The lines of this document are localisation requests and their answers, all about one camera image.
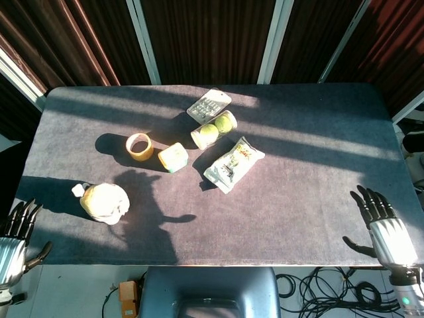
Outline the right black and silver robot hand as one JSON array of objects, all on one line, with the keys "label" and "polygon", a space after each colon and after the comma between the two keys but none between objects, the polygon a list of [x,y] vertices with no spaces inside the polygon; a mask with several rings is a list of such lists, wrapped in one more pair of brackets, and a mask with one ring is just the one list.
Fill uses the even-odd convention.
[{"label": "right black and silver robot hand", "polygon": [[362,246],[347,236],[344,243],[353,251],[378,259],[389,269],[410,268],[417,264],[418,255],[403,221],[398,218],[391,203],[377,191],[358,185],[350,196],[359,208],[372,246]]}]

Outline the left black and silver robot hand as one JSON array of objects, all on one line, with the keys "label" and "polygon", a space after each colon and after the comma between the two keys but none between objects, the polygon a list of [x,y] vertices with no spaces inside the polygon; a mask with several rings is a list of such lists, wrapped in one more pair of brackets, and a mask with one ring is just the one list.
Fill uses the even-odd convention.
[{"label": "left black and silver robot hand", "polygon": [[52,250],[48,241],[42,250],[29,260],[26,259],[27,247],[34,230],[41,204],[35,199],[18,203],[1,225],[1,289],[16,285],[23,274],[41,264]]}]

